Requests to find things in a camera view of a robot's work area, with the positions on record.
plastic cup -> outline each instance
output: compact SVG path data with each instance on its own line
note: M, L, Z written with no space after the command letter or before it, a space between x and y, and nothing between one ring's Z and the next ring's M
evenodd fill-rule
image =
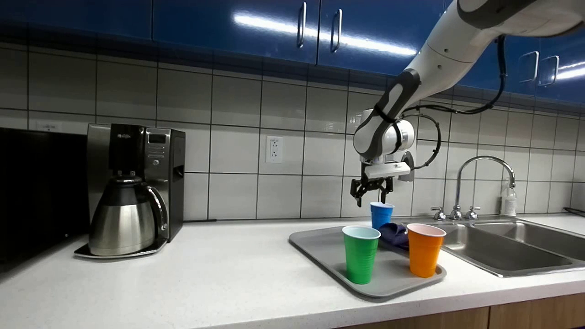
M425 223L410 223L407 229L410 273L419 278L434 276L447 232Z
M372 282L381 232L372 227L345 227L348 280L359 285Z
M396 210L394 205L387 205L387 203L379 203L379 201L370 203L372 227L381 229L383 225L390 223L394 210Z

kitchen sink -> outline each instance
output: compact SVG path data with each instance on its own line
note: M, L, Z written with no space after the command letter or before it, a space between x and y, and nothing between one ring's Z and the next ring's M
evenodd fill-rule
M443 249L496 276L527 276L547 271L582 267L584 263L560 253L518 240L511 223L440 223L447 231Z
M585 262L585 238L522 220L476 221L474 229Z

carafe handle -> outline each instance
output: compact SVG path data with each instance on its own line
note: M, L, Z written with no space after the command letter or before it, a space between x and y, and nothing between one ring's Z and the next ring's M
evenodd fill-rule
M147 185L147 190L149 190L149 194L153 198L153 212L154 212L154 218L158 221L156 223L156 229L158 229L156 245L164 245L167 242L167 236L169 236L167 207L164 203L162 194L154 187Z

white tile wall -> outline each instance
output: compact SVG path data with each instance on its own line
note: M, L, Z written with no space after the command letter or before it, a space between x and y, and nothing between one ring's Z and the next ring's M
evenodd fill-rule
M368 218L379 200L366 194L359 209L350 185L361 176L352 134L381 90L43 48L0 48L0 72L3 128L87 134L89 123L132 123L187 132L187 220ZM388 201L398 218L451 212L458 172L478 154L511 163L520 212L585 207L585 119L509 106L473 117L423 114L441 123L445 143L432 167L396 183ZM421 165L436 148L436 126L410 121ZM282 141L277 163L268 137ZM469 165L462 209L496 214L507 183L493 161Z

countertop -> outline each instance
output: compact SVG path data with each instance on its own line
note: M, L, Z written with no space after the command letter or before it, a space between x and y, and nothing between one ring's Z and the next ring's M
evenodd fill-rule
M526 220L585 234L585 218ZM366 302L288 242L348 223L368 221L187 223L160 254L122 262L74 258L78 240L0 282L3 327L341 327L585 293L585 267L498 278L441 253L441 284Z

